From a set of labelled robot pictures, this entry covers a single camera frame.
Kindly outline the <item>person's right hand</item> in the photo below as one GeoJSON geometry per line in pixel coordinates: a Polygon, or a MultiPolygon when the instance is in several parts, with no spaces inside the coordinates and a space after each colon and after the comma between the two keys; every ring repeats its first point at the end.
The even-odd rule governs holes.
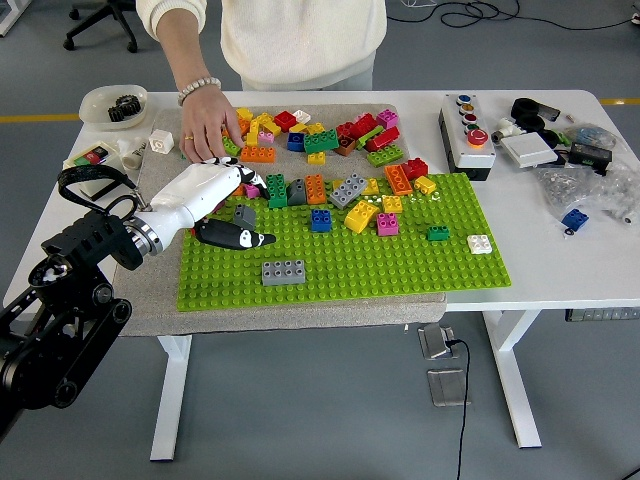
{"type": "Polygon", "coordinates": [[[219,87],[206,85],[189,94],[182,104],[180,148],[192,163],[226,155],[222,132],[242,147],[241,128],[236,110],[219,87]]]}

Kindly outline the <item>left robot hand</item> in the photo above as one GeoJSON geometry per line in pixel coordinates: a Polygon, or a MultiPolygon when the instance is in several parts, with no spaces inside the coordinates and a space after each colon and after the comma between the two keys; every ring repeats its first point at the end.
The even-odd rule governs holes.
{"type": "Polygon", "coordinates": [[[230,157],[192,164],[168,183],[150,202],[148,211],[126,222],[141,254],[163,252],[181,229],[195,230],[198,241],[233,250],[246,250],[276,242],[233,223],[208,220],[206,216],[241,184],[256,186],[268,199],[264,180],[252,169],[230,157]]]}

